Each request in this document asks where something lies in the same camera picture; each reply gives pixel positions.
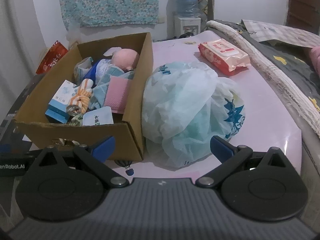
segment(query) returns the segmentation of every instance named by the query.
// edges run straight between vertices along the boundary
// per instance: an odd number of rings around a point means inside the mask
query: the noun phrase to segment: white plastic bag
[[[231,138],[244,119],[235,82],[205,63],[166,64],[146,83],[142,130],[161,164],[182,167],[208,155],[211,137]]]

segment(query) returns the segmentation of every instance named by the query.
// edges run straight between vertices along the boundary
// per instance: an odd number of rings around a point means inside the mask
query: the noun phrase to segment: pink toy
[[[121,49],[113,53],[110,63],[128,72],[136,68],[139,56],[133,49]]]
[[[111,76],[103,106],[110,106],[113,113],[123,114],[131,81],[130,79]]]
[[[320,46],[310,50],[309,57],[312,61],[315,71],[320,74]]]

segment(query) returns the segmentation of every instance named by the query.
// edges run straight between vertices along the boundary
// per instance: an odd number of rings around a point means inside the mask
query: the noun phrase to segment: gray ribbed panel
[[[298,219],[253,222],[233,214],[215,191],[190,179],[135,179],[113,189],[93,212],[62,223],[27,218],[14,240],[307,240],[315,234]]]

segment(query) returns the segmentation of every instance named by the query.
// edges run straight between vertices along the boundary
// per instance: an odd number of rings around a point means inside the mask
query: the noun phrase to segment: pink ball
[[[139,53],[133,49],[121,49],[113,54],[110,63],[128,72],[136,68],[139,56]]]

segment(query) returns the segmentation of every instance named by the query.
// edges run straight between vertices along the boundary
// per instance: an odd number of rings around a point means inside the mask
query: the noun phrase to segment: red snack bag
[[[201,43],[199,51],[202,57],[227,76],[247,70],[250,65],[248,54],[225,39]]]
[[[67,52],[68,50],[59,41],[56,41],[44,56],[36,73],[48,72]]]

